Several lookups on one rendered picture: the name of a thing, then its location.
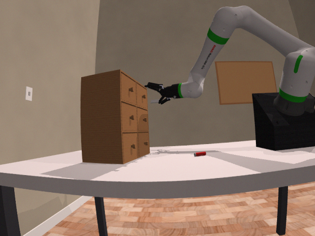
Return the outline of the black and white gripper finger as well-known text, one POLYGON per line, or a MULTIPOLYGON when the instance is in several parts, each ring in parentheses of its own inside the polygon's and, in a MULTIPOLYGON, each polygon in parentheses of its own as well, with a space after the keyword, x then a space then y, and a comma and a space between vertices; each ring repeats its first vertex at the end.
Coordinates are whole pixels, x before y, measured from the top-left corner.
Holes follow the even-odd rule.
POLYGON ((159 104, 163 104, 167 101, 170 101, 171 98, 165 98, 166 95, 162 96, 160 99, 155 99, 155 100, 151 100, 151 103, 159 103, 159 104), (163 98, 165 98, 163 100, 163 98))
POLYGON ((159 91, 159 89, 164 89, 163 84, 155 84, 155 83, 148 82, 148 84, 145 85, 144 87, 146 87, 147 89, 150 88, 150 89, 156 90, 157 92, 164 94, 164 92, 159 91))

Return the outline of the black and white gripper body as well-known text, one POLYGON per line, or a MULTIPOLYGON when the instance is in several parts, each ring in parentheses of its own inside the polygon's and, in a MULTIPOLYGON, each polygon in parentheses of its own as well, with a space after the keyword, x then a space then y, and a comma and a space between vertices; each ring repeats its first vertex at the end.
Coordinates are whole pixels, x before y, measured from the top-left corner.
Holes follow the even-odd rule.
POLYGON ((166 95, 165 97, 167 98, 172 98, 171 93, 170 93, 170 88, 171 86, 165 87, 164 89, 161 89, 160 91, 164 92, 164 94, 161 94, 161 96, 166 95))

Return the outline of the brown wooden drawer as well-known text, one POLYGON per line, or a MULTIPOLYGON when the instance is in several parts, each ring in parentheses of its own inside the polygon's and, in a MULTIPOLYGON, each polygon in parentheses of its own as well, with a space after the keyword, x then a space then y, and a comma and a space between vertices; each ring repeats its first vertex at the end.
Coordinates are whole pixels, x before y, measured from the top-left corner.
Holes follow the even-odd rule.
POLYGON ((136 82, 121 73, 121 99, 136 105, 136 82))
POLYGON ((136 83, 137 105, 147 109, 147 90, 136 83))
POLYGON ((139 156, 146 154, 149 151, 149 133, 138 133, 139 141, 139 156))
POLYGON ((122 131, 137 131, 136 107, 122 103, 122 131))
POLYGON ((148 130, 148 111, 137 108, 138 131, 148 130))
POLYGON ((124 162, 138 157, 138 136, 137 133, 127 133, 123 135, 124 162))

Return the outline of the brown wooden chest of drawers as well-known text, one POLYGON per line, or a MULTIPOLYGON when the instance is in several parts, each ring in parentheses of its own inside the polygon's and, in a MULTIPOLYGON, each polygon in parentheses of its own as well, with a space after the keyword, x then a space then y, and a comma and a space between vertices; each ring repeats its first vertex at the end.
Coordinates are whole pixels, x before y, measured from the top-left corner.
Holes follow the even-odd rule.
POLYGON ((125 164, 150 152, 124 162, 123 134, 149 133, 122 131, 121 102, 148 111, 121 99, 121 73, 142 86, 122 70, 81 77, 81 147, 82 162, 125 164))

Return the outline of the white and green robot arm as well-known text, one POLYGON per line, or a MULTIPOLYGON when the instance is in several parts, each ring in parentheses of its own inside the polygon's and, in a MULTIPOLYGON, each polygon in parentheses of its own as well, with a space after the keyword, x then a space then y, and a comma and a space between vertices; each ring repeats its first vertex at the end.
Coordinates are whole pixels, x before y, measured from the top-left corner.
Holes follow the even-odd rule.
POLYGON ((313 113, 315 97, 309 92, 315 77, 315 47, 245 5, 222 7, 215 13, 188 81, 173 84, 170 88, 173 99, 198 98, 203 93, 203 83, 211 64, 236 28, 254 34, 285 56, 280 91, 274 99, 274 107, 289 116, 300 116, 304 111, 313 113))

